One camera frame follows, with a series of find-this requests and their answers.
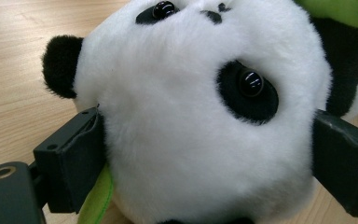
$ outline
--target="black plastic part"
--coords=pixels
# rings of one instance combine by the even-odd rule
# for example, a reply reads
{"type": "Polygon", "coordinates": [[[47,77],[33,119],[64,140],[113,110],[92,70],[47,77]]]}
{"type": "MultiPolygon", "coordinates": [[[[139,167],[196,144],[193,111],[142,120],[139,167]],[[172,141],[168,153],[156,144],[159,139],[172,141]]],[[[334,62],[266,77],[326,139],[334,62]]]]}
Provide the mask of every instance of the black plastic part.
{"type": "Polygon", "coordinates": [[[154,7],[150,7],[145,11],[141,12],[136,18],[135,23],[138,25],[153,25],[158,23],[159,19],[153,17],[153,9],[154,7]]]}
{"type": "Polygon", "coordinates": [[[34,182],[34,192],[36,194],[37,205],[40,208],[43,208],[43,206],[45,206],[48,202],[48,181],[45,176],[42,176],[39,173],[35,162],[29,165],[28,168],[34,182]]]}
{"type": "Polygon", "coordinates": [[[46,223],[30,170],[23,162],[0,165],[0,224],[8,223],[46,223]]]}
{"type": "Polygon", "coordinates": [[[153,7],[153,17],[157,20],[164,20],[177,12],[177,8],[170,1],[162,1],[153,7]]]}
{"type": "Polygon", "coordinates": [[[358,217],[358,128],[318,111],[313,154],[315,177],[347,213],[358,217]]]}
{"type": "Polygon", "coordinates": [[[52,213],[79,212],[105,164],[103,118],[96,108],[76,115],[34,150],[48,180],[52,213]]]}

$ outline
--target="panda eye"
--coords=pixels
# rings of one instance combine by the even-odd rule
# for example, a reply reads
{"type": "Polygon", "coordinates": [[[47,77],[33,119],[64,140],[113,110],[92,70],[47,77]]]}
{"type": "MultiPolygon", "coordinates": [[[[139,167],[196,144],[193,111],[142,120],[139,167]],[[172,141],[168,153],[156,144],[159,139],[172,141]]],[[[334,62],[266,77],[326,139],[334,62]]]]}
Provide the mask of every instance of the panda eye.
{"type": "Polygon", "coordinates": [[[279,97],[274,86],[238,61],[225,64],[216,82],[223,103],[237,119],[261,125],[278,111],[279,97]]]}
{"type": "Polygon", "coordinates": [[[141,12],[136,19],[136,24],[153,25],[178,12],[179,9],[169,1],[161,1],[155,6],[141,12]]]}
{"type": "Polygon", "coordinates": [[[239,90],[243,96],[256,97],[264,89],[264,78],[251,69],[241,69],[238,73],[239,90]]]}
{"type": "Polygon", "coordinates": [[[157,20],[164,20],[165,18],[178,12],[178,9],[170,1],[162,1],[157,3],[153,8],[153,17],[157,20]]]}

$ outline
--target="wood grain surface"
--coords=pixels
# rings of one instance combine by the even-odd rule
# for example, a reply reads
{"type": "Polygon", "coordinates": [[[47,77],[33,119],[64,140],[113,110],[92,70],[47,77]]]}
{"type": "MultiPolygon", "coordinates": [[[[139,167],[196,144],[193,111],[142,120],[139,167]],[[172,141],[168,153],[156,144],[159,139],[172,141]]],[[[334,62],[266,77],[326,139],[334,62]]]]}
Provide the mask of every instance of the wood grain surface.
{"type": "MultiPolygon", "coordinates": [[[[126,0],[0,0],[0,163],[31,163],[32,150],[76,114],[70,100],[46,91],[41,61],[54,35],[85,36],[126,0]]],[[[353,123],[358,126],[358,118],[353,123]]],[[[51,214],[48,223],[76,223],[75,214],[51,214]]],[[[111,204],[103,223],[130,223],[111,204]]],[[[318,187],[312,203],[282,223],[358,223],[318,187]]]]}

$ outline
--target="panda ear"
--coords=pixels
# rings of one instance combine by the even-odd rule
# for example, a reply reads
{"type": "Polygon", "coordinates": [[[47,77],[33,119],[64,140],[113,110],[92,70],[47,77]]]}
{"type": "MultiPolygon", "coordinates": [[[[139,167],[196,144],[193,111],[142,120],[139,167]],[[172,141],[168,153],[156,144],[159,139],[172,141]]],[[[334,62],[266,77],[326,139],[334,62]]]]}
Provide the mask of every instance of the panda ear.
{"type": "Polygon", "coordinates": [[[53,37],[42,57],[48,89],[64,98],[76,98],[74,80],[83,38],[72,35],[53,37]]]}

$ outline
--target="panda head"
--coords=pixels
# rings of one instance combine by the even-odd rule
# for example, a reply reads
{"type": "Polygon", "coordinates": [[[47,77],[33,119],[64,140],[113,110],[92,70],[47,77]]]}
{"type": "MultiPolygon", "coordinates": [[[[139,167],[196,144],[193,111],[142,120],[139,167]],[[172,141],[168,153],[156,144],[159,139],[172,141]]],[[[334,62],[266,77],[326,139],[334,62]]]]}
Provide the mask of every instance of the panda head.
{"type": "Polygon", "coordinates": [[[44,56],[52,91],[100,105],[115,202],[136,223],[291,214],[329,74],[291,0],[133,0],[44,56]]]}

